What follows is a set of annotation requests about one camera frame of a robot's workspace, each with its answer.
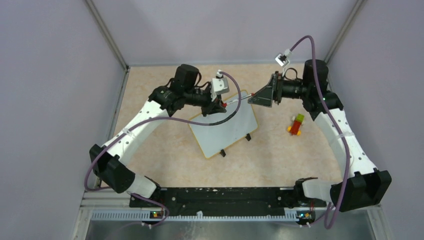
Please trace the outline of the white whiteboard marker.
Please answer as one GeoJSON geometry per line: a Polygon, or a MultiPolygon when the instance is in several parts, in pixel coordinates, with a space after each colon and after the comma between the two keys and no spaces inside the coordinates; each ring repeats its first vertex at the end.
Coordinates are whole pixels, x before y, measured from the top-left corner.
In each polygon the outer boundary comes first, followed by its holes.
{"type": "Polygon", "coordinates": [[[236,102],[242,101],[242,100],[246,100],[246,99],[251,98],[253,95],[254,95],[253,93],[250,93],[250,94],[245,95],[245,96],[242,96],[242,97],[240,97],[240,98],[236,98],[236,99],[229,100],[229,101],[227,101],[227,102],[226,102],[226,104],[227,104],[227,105],[230,105],[230,104],[233,104],[233,103],[236,103],[236,102]]]}

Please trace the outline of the yellow framed whiteboard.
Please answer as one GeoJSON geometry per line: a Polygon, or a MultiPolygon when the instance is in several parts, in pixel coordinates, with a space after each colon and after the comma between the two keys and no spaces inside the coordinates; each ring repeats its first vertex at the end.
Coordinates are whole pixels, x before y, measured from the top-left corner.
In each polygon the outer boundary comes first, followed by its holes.
{"type": "Polygon", "coordinates": [[[245,135],[258,128],[258,121],[251,104],[242,100],[234,117],[225,123],[215,126],[188,125],[196,139],[204,157],[209,159],[220,155],[221,149],[226,149],[240,140],[246,140],[245,135]]]}

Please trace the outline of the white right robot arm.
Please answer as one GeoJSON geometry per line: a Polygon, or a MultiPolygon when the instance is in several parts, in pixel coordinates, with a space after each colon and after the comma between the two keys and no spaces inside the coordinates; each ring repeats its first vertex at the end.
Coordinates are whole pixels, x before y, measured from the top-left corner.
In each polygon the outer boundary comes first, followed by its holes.
{"type": "Polygon", "coordinates": [[[307,206],[313,199],[319,199],[334,206],[340,204],[340,212],[378,205],[392,177],[387,170],[379,170],[362,149],[348,123],[341,100],[328,90],[328,73],[325,61],[312,59],[304,63],[302,78],[286,79],[283,73],[276,71],[248,103],[271,107],[283,98],[300,99],[333,151],[342,182],[333,183],[316,177],[297,180],[293,192],[297,205],[307,206]]]}

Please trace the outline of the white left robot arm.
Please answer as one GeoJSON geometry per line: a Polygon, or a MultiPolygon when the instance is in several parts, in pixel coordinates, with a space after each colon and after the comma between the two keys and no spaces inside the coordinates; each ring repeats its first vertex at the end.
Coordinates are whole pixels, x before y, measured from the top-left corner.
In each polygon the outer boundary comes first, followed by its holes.
{"type": "Polygon", "coordinates": [[[156,206],[161,198],[159,185],[130,170],[129,162],[148,136],[164,121],[174,121],[173,115],[184,106],[199,107],[203,116],[227,111],[222,94],[229,92],[229,83],[222,71],[204,85],[198,83],[201,78],[195,66],[178,66],[174,77],[152,91],[143,107],[116,136],[90,148],[89,172],[106,183],[108,189],[118,194],[137,194],[147,206],[156,206]]]}

